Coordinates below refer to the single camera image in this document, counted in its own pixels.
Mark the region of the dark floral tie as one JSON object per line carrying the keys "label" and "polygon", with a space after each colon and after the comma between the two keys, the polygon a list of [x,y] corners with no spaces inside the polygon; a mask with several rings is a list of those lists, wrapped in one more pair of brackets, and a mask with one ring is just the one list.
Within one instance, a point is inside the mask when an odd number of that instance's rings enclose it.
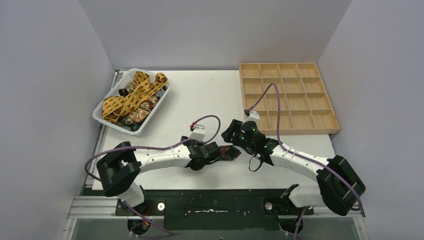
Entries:
{"label": "dark floral tie", "polygon": [[222,145],[219,147],[220,156],[212,161],[212,163],[220,161],[233,161],[241,155],[241,151],[233,145]]}

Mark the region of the wooden compartment tray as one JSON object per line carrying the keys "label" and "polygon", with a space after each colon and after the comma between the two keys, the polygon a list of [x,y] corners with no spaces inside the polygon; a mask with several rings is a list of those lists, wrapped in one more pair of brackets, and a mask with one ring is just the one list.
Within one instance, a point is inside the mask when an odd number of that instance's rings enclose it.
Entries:
{"label": "wooden compartment tray", "polygon": [[244,109],[256,111],[266,135],[335,134],[340,126],[314,62],[242,63]]}

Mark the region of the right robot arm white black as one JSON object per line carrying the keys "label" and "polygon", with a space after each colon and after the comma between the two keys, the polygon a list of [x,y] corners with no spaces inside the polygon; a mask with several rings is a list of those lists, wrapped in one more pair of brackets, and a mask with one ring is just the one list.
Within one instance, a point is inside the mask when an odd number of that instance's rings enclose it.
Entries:
{"label": "right robot arm white black", "polygon": [[312,185],[294,183],[282,198],[297,208],[320,206],[346,216],[360,211],[360,198],[366,187],[350,163],[342,156],[320,157],[297,151],[277,139],[261,133],[254,121],[234,119],[221,134],[224,142],[233,144],[262,163],[294,171],[312,181]]}

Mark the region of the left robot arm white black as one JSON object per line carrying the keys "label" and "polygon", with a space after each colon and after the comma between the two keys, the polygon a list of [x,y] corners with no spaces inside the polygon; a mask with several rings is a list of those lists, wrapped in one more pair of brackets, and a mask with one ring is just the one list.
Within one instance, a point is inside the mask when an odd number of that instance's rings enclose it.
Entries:
{"label": "left robot arm white black", "polygon": [[118,197],[136,215],[148,208],[143,188],[135,183],[141,173],[165,168],[201,170],[221,156],[216,142],[205,144],[195,139],[184,139],[169,147],[132,146],[125,141],[100,154],[96,163],[104,196]]}

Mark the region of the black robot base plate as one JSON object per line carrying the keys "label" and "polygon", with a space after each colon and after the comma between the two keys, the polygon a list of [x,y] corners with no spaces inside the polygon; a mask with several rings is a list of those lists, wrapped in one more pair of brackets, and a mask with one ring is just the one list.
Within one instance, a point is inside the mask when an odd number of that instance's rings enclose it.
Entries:
{"label": "black robot base plate", "polygon": [[165,233],[180,231],[284,230],[304,228],[302,208],[283,198],[287,189],[147,190],[145,202],[128,207],[118,199],[115,214],[144,234],[153,221]]}

